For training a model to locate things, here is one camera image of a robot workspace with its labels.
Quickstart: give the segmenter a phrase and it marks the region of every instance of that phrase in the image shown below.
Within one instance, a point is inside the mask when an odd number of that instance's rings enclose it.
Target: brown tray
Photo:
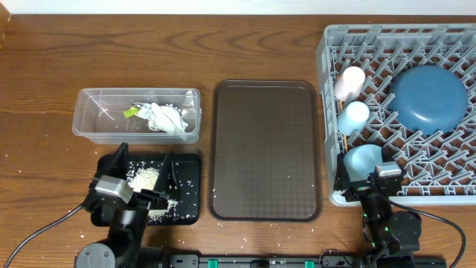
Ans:
[[[316,92],[227,80],[213,96],[208,208],[220,220],[309,222],[322,210]]]

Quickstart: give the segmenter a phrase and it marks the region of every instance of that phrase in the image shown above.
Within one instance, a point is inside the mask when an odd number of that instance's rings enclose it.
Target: wire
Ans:
[[[67,213],[65,216],[59,218],[57,221],[53,222],[53,223],[50,223],[48,224],[47,226],[41,228],[40,230],[34,232],[32,235],[30,235],[29,237],[27,237],[27,239],[23,240],[23,242],[21,242],[15,250],[13,250],[12,252],[12,255],[10,255],[10,257],[8,258],[8,261],[7,263],[5,263],[5,266],[4,268],[8,268],[11,264],[11,262],[13,261],[13,259],[15,258],[15,256],[18,254],[18,252],[20,251],[20,249],[22,249],[28,242],[30,242],[30,240],[34,239],[36,236],[38,236],[39,234],[43,233],[44,231],[47,231],[55,226],[57,226],[58,224],[62,223],[63,221],[67,220],[69,217],[75,215],[79,210],[81,210],[82,206],[79,205],[77,206],[75,209],[73,209],[71,212]]]
[[[327,251],[329,252],[329,254],[332,254],[332,251],[335,251],[335,252],[341,254],[341,252],[338,249],[325,249],[324,252],[322,252],[321,256],[319,256],[319,264],[322,264],[321,263],[321,258],[324,254],[326,254]],[[344,258],[344,261],[349,265],[349,267],[352,267],[352,264],[347,260],[347,258],[345,258],[345,256],[339,256],[339,257]]]
[[[455,268],[456,264],[458,264],[461,257],[463,257],[464,250],[466,249],[466,236],[464,235],[464,231],[456,223],[453,223],[450,220],[447,220],[443,217],[439,217],[437,215],[433,215],[433,214],[428,213],[428,212],[420,211],[420,210],[415,209],[415,208],[410,208],[410,207],[407,207],[406,205],[400,205],[399,203],[396,203],[396,202],[390,200],[390,198],[388,198],[388,196],[385,195],[382,192],[380,186],[377,184],[377,181],[375,181],[375,184],[376,184],[377,189],[379,190],[380,194],[385,199],[387,199],[390,204],[396,206],[397,208],[405,209],[406,211],[409,211],[409,212],[413,212],[413,213],[417,213],[417,214],[420,214],[420,215],[423,215],[423,216],[426,216],[426,217],[430,217],[431,219],[434,219],[434,220],[439,220],[442,223],[446,223],[446,224],[452,226],[453,228],[455,228],[460,233],[460,235],[461,235],[461,248],[460,248],[460,251],[458,252],[458,255],[454,259],[453,263],[449,266],[449,268]]]

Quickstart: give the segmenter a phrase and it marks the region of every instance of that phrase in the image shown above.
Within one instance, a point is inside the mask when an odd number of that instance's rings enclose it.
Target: clear plastic container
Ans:
[[[124,117],[133,102],[172,104],[188,123],[185,133],[152,131],[147,120]],[[77,97],[73,133],[97,144],[191,144],[199,140],[200,92],[197,89],[83,89]]]

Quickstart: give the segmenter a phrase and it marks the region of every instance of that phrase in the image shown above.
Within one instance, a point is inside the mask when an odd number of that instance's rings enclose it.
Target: dish rack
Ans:
[[[347,137],[348,150],[373,142],[390,151],[405,167],[402,190],[391,199],[406,205],[476,204],[476,25],[330,25],[316,50],[318,84],[324,103],[324,155],[329,199],[345,202],[334,191],[336,157],[345,153],[344,136],[337,131],[340,101],[334,96],[336,77],[348,66],[367,75],[355,98],[370,108],[362,133]],[[468,90],[465,118],[450,133],[423,135],[397,120],[388,104],[395,77],[420,65],[436,65],[457,75]]]

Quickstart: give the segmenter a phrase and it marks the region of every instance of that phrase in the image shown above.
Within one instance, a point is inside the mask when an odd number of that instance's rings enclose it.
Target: green clip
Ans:
[[[208,268],[218,268],[218,260],[208,260]]]
[[[314,268],[314,261],[304,261],[304,268]]]

